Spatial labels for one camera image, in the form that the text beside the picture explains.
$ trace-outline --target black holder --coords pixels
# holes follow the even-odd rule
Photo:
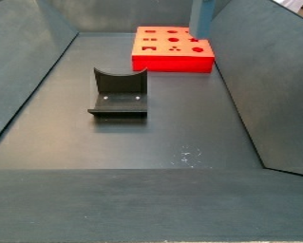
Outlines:
[[[147,114],[147,69],[130,75],[114,75],[93,69],[97,98],[93,116],[146,116]]]

